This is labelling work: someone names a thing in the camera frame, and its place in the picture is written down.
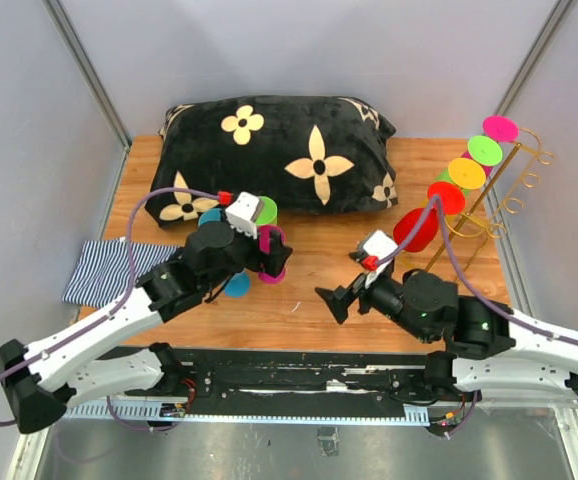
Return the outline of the light green wine glass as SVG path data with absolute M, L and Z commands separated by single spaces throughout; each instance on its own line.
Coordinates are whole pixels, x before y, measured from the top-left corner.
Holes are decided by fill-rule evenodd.
M 267 196 L 259 196 L 263 203 L 262 211 L 259 213 L 255 224 L 257 226 L 276 225 L 278 217 L 278 207 L 275 201 Z

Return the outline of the blue wine glass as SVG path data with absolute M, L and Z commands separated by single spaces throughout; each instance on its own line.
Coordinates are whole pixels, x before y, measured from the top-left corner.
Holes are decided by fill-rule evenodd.
M 223 222 L 223 210 L 221 208 L 212 208 L 202 213 L 198 219 L 198 226 L 203 226 L 211 222 Z

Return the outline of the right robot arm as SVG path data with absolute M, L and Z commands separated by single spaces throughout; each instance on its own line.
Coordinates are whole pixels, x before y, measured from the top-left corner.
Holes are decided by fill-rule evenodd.
M 346 287 L 315 292 L 338 323 L 357 303 L 360 314 L 375 310 L 423 343 L 443 342 L 444 350 L 427 355 L 414 386 L 424 399 L 481 398 L 491 390 L 578 399 L 578 332 L 461 295 L 456 284 L 421 269 L 400 281 L 388 271 L 361 274 Z

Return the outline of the teal glass green base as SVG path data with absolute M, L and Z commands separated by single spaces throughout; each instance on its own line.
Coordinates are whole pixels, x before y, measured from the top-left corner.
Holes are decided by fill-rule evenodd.
M 240 272 L 234 275 L 227 283 L 224 294 L 231 298 L 242 298 L 251 288 L 251 280 L 247 273 Z

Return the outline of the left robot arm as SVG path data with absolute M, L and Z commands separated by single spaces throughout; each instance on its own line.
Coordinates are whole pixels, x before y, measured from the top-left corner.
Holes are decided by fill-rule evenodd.
M 17 339 L 2 344 L 0 385 L 12 425 L 22 434 L 36 433 L 68 409 L 107 395 L 176 393 L 183 371 L 167 344 L 111 360 L 103 354 L 211 300 L 217 287 L 244 270 L 282 277 L 292 252 L 277 227 L 261 227 L 249 236 L 226 221 L 205 223 L 171 257 L 94 314 L 30 344 Z

